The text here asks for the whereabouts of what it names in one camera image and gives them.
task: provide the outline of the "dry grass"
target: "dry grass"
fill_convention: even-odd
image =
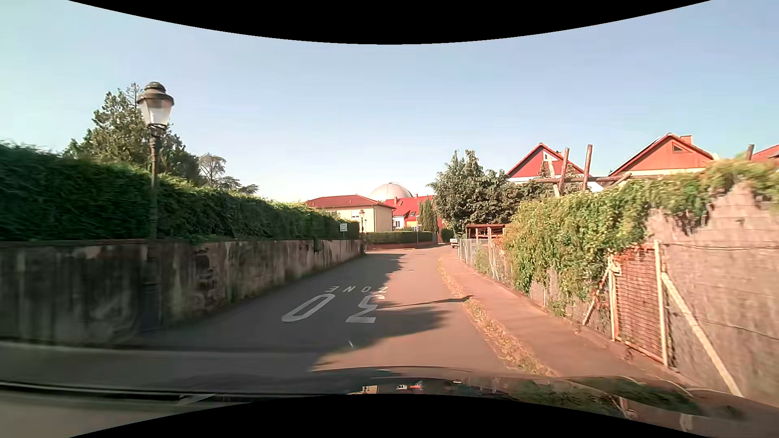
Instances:
[[[456,283],[443,269],[439,260],[438,271],[441,277],[449,287],[455,298],[465,298],[463,289]],[[498,321],[492,319],[487,312],[479,305],[479,301],[470,297],[463,301],[471,322],[485,336],[485,340],[490,344],[495,354],[506,363],[510,369],[518,369],[524,373],[538,374],[540,376],[550,376],[546,367],[544,367],[536,358],[534,358],[523,346],[522,343],[513,335],[509,334],[506,328]]]

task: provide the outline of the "street lamp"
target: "street lamp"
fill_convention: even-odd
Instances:
[[[149,195],[149,241],[146,245],[146,275],[140,300],[140,328],[142,331],[157,328],[159,299],[157,290],[157,173],[158,152],[167,132],[167,121],[173,109],[173,97],[158,82],[149,82],[136,101],[143,114],[143,121],[151,134],[151,187]]]
[[[360,209],[360,240],[362,240],[362,248],[365,248],[365,210]]]

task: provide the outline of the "white dome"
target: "white dome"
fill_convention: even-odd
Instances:
[[[377,201],[393,200],[395,198],[411,198],[414,195],[397,182],[388,182],[373,189],[368,198]]]

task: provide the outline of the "asphalt road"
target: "asphalt road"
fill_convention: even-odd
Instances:
[[[0,380],[158,390],[290,390],[312,371],[440,366],[509,370],[437,271],[448,246],[370,252],[139,350],[0,343]]]
[[[441,245],[369,252],[206,320],[140,340],[189,351],[313,355],[317,369],[506,367],[437,271]]]

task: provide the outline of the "hedge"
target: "hedge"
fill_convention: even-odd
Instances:
[[[149,187],[150,174],[135,168],[0,143],[0,240],[145,238]],[[158,193],[160,238],[359,238],[357,222],[302,203],[196,188],[165,175]]]
[[[366,244],[432,242],[430,231],[387,231],[365,233]]]
[[[441,229],[441,240],[444,243],[449,243],[449,240],[454,238],[454,231],[448,229],[448,228],[442,228]]]

